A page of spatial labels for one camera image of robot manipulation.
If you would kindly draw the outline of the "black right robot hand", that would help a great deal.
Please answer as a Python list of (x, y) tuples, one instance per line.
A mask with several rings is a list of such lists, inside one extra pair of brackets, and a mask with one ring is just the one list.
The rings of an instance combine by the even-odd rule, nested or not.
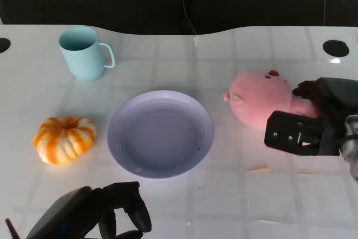
[(298, 156), (357, 154), (357, 81), (321, 77), (298, 84), (293, 94), (309, 100), (317, 117), (274, 111), (265, 145)]

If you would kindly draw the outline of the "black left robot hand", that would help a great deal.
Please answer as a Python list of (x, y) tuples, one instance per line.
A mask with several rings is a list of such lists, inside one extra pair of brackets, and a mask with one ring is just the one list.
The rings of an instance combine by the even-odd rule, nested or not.
[[(141, 237), (152, 230), (152, 222), (139, 187), (134, 181), (75, 189), (54, 202), (27, 238), (85, 238), (95, 226), (99, 227), (102, 238)], [(123, 209), (137, 230), (117, 235), (116, 209)]]

